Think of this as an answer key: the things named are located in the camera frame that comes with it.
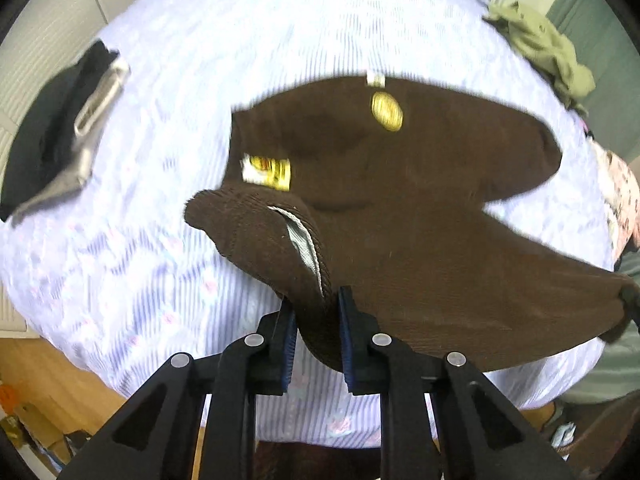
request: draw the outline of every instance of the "bed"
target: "bed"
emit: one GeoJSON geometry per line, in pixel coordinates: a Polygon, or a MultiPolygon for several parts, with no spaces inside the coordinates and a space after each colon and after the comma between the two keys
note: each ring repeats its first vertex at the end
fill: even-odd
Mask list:
{"type": "MultiPolygon", "coordinates": [[[[129,396],[171,354],[251,333],[280,301],[183,219],[222,180],[232,110],[310,80],[382,72],[461,89],[545,121],[563,152],[541,187],[486,210],[611,270],[596,162],[579,118],[481,19],[486,0],[138,0],[98,33],[131,66],[86,189],[0,226],[0,278],[29,325],[129,396]]],[[[520,408],[562,394],[599,340],[490,379],[520,408]]],[[[256,437],[380,445],[376,396],[351,397],[298,338],[289,393],[260,398],[256,437]]]]}

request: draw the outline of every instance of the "olive green cloth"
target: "olive green cloth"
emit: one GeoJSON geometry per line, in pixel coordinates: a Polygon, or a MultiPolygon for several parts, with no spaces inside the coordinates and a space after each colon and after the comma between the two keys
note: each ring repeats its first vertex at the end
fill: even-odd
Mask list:
{"type": "Polygon", "coordinates": [[[579,101],[596,88],[593,74],[578,63],[574,44],[553,23],[519,2],[508,6],[489,4],[489,14],[484,20],[549,81],[566,108],[586,114],[579,101]]]}

